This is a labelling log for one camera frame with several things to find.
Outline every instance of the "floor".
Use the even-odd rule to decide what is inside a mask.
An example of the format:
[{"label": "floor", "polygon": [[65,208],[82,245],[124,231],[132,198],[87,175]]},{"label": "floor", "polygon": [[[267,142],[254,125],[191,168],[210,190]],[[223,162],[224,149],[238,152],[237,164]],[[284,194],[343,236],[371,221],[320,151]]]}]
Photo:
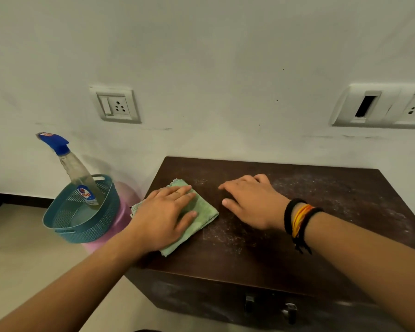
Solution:
[{"label": "floor", "polygon": [[[42,224],[43,208],[0,207],[0,318],[87,256]],[[83,332],[250,332],[253,329],[157,309],[123,277],[81,329]]]}]

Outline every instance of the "person's left hand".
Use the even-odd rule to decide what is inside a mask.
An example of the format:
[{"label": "person's left hand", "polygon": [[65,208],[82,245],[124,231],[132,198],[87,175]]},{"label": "person's left hand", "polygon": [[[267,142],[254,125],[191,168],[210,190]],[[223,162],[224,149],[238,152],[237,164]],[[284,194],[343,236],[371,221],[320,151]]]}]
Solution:
[{"label": "person's left hand", "polygon": [[181,210],[196,196],[188,193],[191,186],[173,186],[155,190],[143,201],[126,227],[136,240],[141,240],[144,253],[159,251],[176,242],[197,216],[186,213],[177,222]]}]

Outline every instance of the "black thread wristband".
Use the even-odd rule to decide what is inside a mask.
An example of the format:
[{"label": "black thread wristband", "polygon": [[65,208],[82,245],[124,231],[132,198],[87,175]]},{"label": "black thread wristband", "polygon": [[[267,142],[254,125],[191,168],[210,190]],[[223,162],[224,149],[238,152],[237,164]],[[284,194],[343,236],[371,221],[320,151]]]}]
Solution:
[{"label": "black thread wristband", "polygon": [[303,199],[295,198],[295,199],[289,201],[288,206],[286,206],[286,210],[285,210],[285,231],[289,235],[292,235],[292,211],[293,211],[293,208],[299,203],[307,204]]},{"label": "black thread wristband", "polygon": [[295,244],[295,249],[298,250],[301,254],[303,254],[303,251],[300,249],[300,247],[304,247],[309,252],[309,254],[312,254],[310,247],[304,241],[304,232],[306,231],[306,226],[308,225],[310,219],[318,212],[324,211],[321,207],[315,207],[307,212],[307,214],[304,216],[303,222],[299,227],[298,235],[296,238],[292,238],[292,241]]}]

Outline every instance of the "switch plate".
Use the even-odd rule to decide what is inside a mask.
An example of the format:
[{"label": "switch plate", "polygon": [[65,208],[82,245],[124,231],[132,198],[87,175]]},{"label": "switch plate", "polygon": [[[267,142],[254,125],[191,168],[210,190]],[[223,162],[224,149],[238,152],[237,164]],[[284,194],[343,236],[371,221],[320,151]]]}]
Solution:
[{"label": "switch plate", "polygon": [[[366,111],[363,103],[372,96],[375,99],[367,100],[371,104]],[[340,96],[330,124],[336,127],[415,129],[415,113],[409,114],[412,107],[415,107],[415,83],[355,83]]]},{"label": "switch plate", "polygon": [[131,89],[89,87],[92,103],[104,121],[142,123]]}]

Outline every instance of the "teal plastic basket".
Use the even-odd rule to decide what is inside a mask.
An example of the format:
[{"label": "teal plastic basket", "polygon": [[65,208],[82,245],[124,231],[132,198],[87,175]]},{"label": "teal plastic basket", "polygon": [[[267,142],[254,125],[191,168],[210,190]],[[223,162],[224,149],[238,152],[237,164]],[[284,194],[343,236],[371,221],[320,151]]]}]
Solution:
[{"label": "teal plastic basket", "polygon": [[86,243],[105,234],[120,208],[120,198],[112,179],[92,175],[105,200],[97,212],[87,206],[74,184],[67,185],[44,214],[43,224],[71,243]]}]

